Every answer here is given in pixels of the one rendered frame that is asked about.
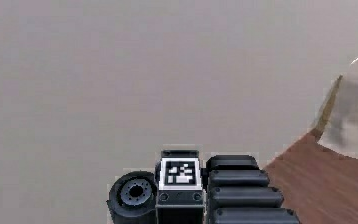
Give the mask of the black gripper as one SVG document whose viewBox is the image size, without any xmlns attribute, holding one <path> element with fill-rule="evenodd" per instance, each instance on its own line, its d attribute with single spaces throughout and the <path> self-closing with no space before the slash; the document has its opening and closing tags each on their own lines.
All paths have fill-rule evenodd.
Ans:
<svg viewBox="0 0 358 224">
<path fill-rule="evenodd" d="M 112 185 L 107 207 L 113 224 L 156 224 L 154 174 L 129 172 Z"/>
</svg>

